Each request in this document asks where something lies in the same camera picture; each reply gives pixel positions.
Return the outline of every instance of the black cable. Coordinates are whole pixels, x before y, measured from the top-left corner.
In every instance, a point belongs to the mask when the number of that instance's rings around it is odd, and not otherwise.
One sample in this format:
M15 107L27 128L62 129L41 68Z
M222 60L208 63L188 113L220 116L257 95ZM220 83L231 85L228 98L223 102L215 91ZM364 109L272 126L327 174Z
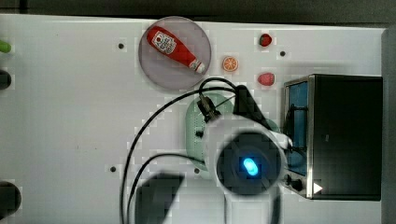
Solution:
M134 192L136 191L136 187L137 187L137 182L139 182L140 176L143 174L143 171L145 170L145 168L149 165L149 163L153 160L155 160L156 158L159 157L180 157L180 158L185 158L185 159L190 159L192 161L198 161L201 163L204 163L203 161L197 160L194 157L189 157L189 156L185 156L185 155L181 155L181 154L176 154L176 153L163 153L163 154L157 154L153 157L150 157L143 165L142 167L140 167L139 171L137 172L136 177L134 178L134 183L132 185L132 189L131 189L131 194L129 195L129 199L128 199L128 206L127 206L127 212L126 212L126 223L129 224L129 216L130 216L130 207L131 207L131 201L132 198L134 197Z
M232 87L234 90L236 89L235 85L234 85L231 81L229 81L229 80L227 80L227 79L225 79L225 78L222 78L222 77L210 77L210 78L205 79L205 80L201 83L201 85L199 86L199 93L200 93L200 94L202 94L202 89L203 89L204 85L205 85L206 83L208 83L208 82L211 82L211 81L220 81L220 82L224 82L224 83L228 84L230 87Z
M235 97L235 95L234 95L234 96L231 96L231 97L229 97L229 98L227 98L227 99L225 99L225 100L223 100L221 103L219 103L218 105L216 105L215 108L218 108L219 106L225 104L227 101L230 101L230 100L233 99L234 97Z
M146 128L149 126L149 124L161 113L165 110L165 108L167 108L168 106L174 104L177 101L180 101L188 96L194 95L196 93L201 93L203 91L231 91L234 92L233 89L229 89L229 88L223 88L223 87L212 87L212 88L206 88L206 89L201 89L198 91L190 91L187 92L181 96L178 96L177 98L175 98L174 100L172 100L171 102L167 103L166 105L163 105L163 107L161 107L160 109L158 109L146 122L145 124L142 126L142 128L139 130L139 132L137 133L136 137L134 138L134 141L132 142L131 148L129 150L128 153L128 157L126 160L126 164L125 164L125 168L124 168L124 173L123 173L123 177L122 177L122 181L121 181L121 186L120 186L120 221L121 224L124 224L125 220L124 220L124 215L123 215L123 204L124 204L124 200L123 200L123 193L125 191L125 182L127 179L127 175L128 175L128 168L129 168L129 164L131 162L131 158L132 158L132 153L134 152L134 147L137 144L137 141L139 140L140 136L142 135L143 131L146 130Z

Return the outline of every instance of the white surface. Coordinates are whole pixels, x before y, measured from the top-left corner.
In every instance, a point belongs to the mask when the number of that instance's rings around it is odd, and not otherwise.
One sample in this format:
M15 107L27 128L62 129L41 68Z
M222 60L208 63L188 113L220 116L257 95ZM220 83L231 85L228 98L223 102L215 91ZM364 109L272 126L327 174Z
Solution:
M150 84L139 67L138 42L151 22L0 15L0 38L14 48L0 54L0 67L15 76L12 88L0 91L0 178L22 192L22 209L1 223L119 223L127 142L150 114L178 95ZM312 73L380 76L382 29L199 24L212 44L207 76L247 84L276 123L285 81ZM274 38L268 49L257 44L262 32ZM119 43L125 48L118 49ZM239 60L232 75L220 68L226 55ZM274 86L256 82L264 72L276 75ZM133 170L158 151L183 152L184 113L191 100L152 123L138 144ZM149 171L184 168L191 175L188 164L160 159ZM108 171L112 165L116 173ZM284 190L284 223L380 223L380 202L313 202Z
M211 180L185 179L163 224L224 223L224 194Z

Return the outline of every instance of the bottle label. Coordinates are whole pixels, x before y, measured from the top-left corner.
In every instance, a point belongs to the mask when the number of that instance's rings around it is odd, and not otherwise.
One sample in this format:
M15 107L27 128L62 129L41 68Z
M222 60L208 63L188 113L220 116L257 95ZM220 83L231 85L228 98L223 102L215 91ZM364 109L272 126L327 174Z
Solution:
M198 59L195 59L194 61L192 61L189 65L189 68L193 69L193 70L197 70L197 67L201 64L201 61L199 61Z
M154 44L157 49L166 54L171 54L176 47L175 39L169 35L158 31L154 38L152 38L151 42Z

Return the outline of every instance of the red object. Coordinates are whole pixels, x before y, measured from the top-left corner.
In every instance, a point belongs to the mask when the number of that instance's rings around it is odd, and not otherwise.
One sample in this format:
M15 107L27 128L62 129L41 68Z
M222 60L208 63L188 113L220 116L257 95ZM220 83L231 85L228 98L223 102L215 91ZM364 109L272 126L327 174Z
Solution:
M257 79L263 86L272 86L275 82L275 75L272 73L264 73Z
M163 55L180 62L197 73L205 70L205 65L172 33L160 26L148 31L148 43Z
M268 47L272 42L272 37L268 34L264 34L260 37L260 45L263 47Z

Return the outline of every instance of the black box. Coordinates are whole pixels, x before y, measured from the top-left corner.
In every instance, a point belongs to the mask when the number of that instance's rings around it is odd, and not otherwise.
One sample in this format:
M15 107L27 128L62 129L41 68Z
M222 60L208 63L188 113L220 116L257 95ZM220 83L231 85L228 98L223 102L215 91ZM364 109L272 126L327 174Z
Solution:
M308 199L381 199L382 86L382 77L338 75L285 84L286 188Z

